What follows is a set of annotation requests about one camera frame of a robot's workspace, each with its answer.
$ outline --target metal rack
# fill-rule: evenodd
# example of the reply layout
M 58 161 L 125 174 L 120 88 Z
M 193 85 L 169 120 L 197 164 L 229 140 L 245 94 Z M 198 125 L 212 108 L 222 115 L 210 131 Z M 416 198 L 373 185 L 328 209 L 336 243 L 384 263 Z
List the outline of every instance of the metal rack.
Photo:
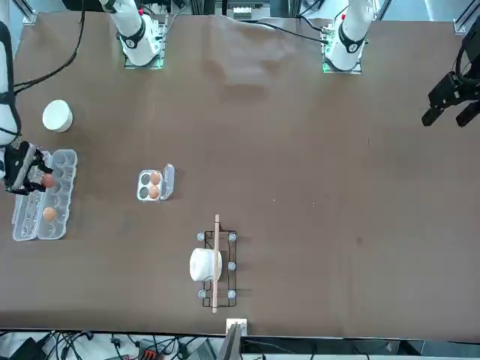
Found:
M 203 247 L 205 249 L 213 249 L 213 241 L 214 241 L 214 231 L 205 231 L 205 240 L 203 241 Z M 237 269 L 229 270 L 228 263 L 237 263 L 237 256 L 236 256 L 236 249 L 237 249 L 237 241 L 236 236 L 237 232 L 235 230 L 225 230 L 220 225 L 220 233 L 227 234 L 226 235 L 226 243 L 228 244 L 228 261 L 223 261 L 222 267 L 222 274 L 226 273 L 226 289 L 219 292 L 218 295 L 218 308 L 229 308 L 232 306 L 237 305 L 237 276 L 236 272 Z M 231 241 L 231 235 L 234 236 L 235 240 Z M 218 281 L 219 285 L 225 284 L 224 276 L 220 278 Z M 207 280 L 202 282 L 202 290 L 205 291 L 205 298 L 202 299 L 202 306 L 204 308 L 211 308 L 212 307 L 212 281 Z M 229 292 L 234 291 L 235 297 L 229 298 Z

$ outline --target wooden stick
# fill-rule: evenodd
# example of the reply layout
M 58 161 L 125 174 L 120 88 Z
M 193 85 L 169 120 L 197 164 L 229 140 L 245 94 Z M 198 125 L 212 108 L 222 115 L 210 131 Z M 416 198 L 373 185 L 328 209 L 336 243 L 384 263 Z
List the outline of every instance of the wooden stick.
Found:
M 220 215 L 215 215 L 215 235 L 213 245 L 213 304 L 211 306 L 211 312 L 217 313 L 218 307 L 218 236 L 220 232 Z

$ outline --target toilet paper roll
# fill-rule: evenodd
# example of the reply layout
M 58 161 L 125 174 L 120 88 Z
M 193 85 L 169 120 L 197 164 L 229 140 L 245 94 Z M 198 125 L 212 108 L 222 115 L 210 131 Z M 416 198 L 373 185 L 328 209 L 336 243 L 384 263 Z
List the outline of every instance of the toilet paper roll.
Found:
M 222 272 L 222 255 L 218 252 L 218 279 Z M 213 250 L 197 248 L 190 257 L 190 276 L 193 281 L 213 279 Z

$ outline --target clear plastic egg carton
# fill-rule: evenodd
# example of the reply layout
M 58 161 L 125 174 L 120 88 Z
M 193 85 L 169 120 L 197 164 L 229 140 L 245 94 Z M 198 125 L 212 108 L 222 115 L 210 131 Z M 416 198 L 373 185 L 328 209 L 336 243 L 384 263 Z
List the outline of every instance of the clear plastic egg carton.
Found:
M 67 230 L 71 195 L 77 173 L 77 153 L 70 149 L 55 151 L 52 155 L 45 151 L 45 164 L 53 169 L 55 185 L 46 189 L 45 193 L 35 191 L 28 196 L 17 195 L 13 213 L 13 239 L 17 241 L 60 239 Z M 43 173 L 34 168 L 32 178 L 40 182 Z M 51 207 L 56 210 L 53 221 L 46 221 L 43 210 Z
M 151 180 L 152 173 L 157 173 L 160 176 L 160 183 L 154 185 Z M 164 201 L 167 200 L 173 193 L 173 185 L 175 182 L 175 167 L 168 163 L 163 169 L 163 174 L 160 170 L 142 170 L 138 175 L 138 186 L 136 188 L 136 198 L 140 201 Z M 158 186 L 159 195 L 155 198 L 150 197 L 150 188 Z

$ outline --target egg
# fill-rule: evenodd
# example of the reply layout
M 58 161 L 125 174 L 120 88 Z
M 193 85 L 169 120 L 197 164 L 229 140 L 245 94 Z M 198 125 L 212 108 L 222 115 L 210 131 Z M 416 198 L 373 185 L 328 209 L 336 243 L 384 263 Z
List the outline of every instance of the egg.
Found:
M 43 218 L 46 221 L 54 221 L 57 216 L 57 211 L 54 208 L 45 208 L 43 210 Z
M 51 188 L 55 185 L 55 179 L 52 174 L 44 174 L 41 183 L 45 188 Z
M 160 184 L 160 174 L 156 171 L 152 172 L 150 175 L 150 181 L 153 185 Z
M 158 186 L 151 186 L 148 195 L 150 195 L 152 199 L 157 199 L 160 195 L 160 189 Z

